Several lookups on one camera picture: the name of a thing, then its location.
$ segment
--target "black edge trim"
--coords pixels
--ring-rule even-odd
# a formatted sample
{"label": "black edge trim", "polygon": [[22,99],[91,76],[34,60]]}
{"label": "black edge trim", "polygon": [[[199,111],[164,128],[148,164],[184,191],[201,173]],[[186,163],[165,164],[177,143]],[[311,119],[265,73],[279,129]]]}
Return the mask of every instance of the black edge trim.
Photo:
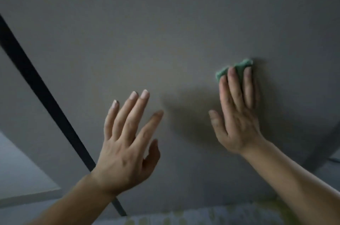
{"label": "black edge trim", "polygon": [[[91,155],[1,15],[0,45],[82,159],[83,163],[89,171],[92,171],[96,166],[96,163],[93,161]],[[127,216],[117,198],[112,201],[112,204],[121,216]]]}

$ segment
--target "bare skin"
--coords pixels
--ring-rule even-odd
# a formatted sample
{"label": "bare skin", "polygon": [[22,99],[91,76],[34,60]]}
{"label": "bare skin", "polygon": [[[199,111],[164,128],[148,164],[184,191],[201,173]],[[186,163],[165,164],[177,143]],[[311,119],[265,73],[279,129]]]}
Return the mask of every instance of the bare skin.
{"label": "bare skin", "polygon": [[[289,159],[261,134],[255,113],[259,102],[252,70],[244,70],[241,90],[235,68],[220,79],[223,117],[209,111],[219,142],[240,154],[308,225],[340,223],[340,193]],[[120,193],[142,183],[160,158],[157,140],[144,152],[163,117],[156,112],[136,135],[150,94],[133,92],[119,110],[114,101],[104,124],[104,143],[95,169],[30,224],[91,224]]]}
{"label": "bare skin", "polygon": [[262,136],[255,114],[259,95],[251,68],[244,71],[243,93],[235,68],[221,78],[219,88],[224,119],[214,110],[209,112],[219,142],[243,156],[303,224],[339,224],[340,193]]}

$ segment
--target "person's right hand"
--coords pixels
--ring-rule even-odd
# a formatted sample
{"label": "person's right hand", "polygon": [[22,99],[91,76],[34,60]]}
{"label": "person's right hand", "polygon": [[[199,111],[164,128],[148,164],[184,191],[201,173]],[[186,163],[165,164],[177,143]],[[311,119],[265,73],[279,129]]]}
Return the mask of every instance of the person's right hand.
{"label": "person's right hand", "polygon": [[255,107],[259,102],[259,92],[252,81],[252,68],[244,70],[243,93],[235,67],[228,69],[228,77],[219,82],[220,101],[224,115],[209,111],[211,124],[219,142],[233,153],[244,153],[258,140],[263,139]]}

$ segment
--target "left hand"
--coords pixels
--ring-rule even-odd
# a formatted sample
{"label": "left hand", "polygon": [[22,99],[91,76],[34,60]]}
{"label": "left hand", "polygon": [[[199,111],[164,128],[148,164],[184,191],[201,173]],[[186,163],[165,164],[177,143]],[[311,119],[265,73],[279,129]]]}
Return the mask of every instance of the left hand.
{"label": "left hand", "polygon": [[149,155],[143,156],[163,117],[162,110],[154,113],[136,136],[149,96],[147,90],[140,98],[132,92],[121,110],[114,101],[105,119],[103,148],[91,177],[113,198],[150,177],[160,158],[156,139],[151,142]]}

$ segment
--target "green sponge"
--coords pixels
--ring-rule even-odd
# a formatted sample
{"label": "green sponge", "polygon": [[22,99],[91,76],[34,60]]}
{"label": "green sponge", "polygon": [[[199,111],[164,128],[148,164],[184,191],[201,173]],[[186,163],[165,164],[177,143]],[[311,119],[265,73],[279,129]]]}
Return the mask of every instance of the green sponge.
{"label": "green sponge", "polygon": [[[240,84],[242,84],[243,81],[243,72],[246,67],[251,67],[253,65],[253,61],[251,59],[245,59],[242,62],[235,64],[234,67],[237,72],[238,80],[240,81]],[[226,75],[228,73],[228,68],[223,68],[221,71],[216,73],[216,79],[219,82],[221,79],[221,76]]]}

